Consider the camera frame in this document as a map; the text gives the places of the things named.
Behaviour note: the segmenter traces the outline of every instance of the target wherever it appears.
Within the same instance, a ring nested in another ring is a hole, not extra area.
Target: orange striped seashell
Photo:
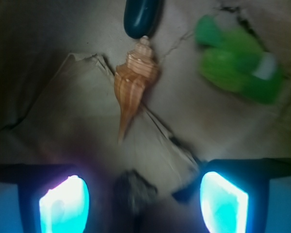
[[[143,36],[135,49],[127,53],[125,64],[116,67],[114,92],[121,108],[119,144],[124,139],[130,121],[137,114],[144,90],[156,81],[158,71],[147,36]]]

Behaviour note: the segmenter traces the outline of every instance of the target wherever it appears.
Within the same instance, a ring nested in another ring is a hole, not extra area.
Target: dark teal stone
[[[124,29],[128,36],[139,39],[150,36],[158,20],[162,0],[127,0]]]

